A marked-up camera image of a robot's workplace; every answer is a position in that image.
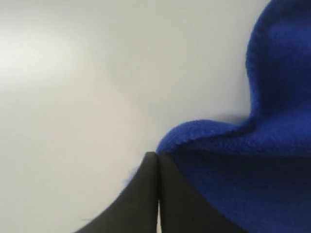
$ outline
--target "black object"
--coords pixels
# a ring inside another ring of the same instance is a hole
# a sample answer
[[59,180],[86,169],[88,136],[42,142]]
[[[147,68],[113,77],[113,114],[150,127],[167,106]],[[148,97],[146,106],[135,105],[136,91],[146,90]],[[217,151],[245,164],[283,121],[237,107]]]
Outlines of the black object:
[[211,207],[168,155],[146,153],[119,197],[76,233],[156,233],[158,201],[163,233],[246,233]]

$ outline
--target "white background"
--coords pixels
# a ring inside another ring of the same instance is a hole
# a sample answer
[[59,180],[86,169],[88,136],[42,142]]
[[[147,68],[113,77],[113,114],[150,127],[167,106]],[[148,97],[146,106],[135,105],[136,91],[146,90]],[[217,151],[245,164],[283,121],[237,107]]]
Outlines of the white background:
[[245,117],[267,2],[0,0],[0,232],[73,232],[171,127]]

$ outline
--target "black fabric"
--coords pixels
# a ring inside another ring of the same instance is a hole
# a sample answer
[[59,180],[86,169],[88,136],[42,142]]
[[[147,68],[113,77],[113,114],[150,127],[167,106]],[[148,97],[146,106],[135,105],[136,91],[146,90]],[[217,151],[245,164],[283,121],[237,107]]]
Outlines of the black fabric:
[[156,233],[157,155],[147,153],[129,185],[97,218],[76,233]]
[[163,233],[246,233],[211,207],[181,175],[170,156],[158,157]]

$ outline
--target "blue fleece fabric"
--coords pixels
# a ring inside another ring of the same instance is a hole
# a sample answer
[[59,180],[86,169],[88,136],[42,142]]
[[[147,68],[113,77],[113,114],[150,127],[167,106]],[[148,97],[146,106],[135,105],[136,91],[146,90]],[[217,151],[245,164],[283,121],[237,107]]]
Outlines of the blue fleece fabric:
[[197,120],[157,151],[223,215],[251,233],[311,233],[311,0],[272,0],[248,45],[251,113]]

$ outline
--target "white wall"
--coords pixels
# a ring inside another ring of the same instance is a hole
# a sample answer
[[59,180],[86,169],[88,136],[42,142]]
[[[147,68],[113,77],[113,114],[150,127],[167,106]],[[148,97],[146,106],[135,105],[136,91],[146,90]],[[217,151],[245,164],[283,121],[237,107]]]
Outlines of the white wall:
[[0,232],[73,232],[170,127],[245,117],[267,2],[0,0]]

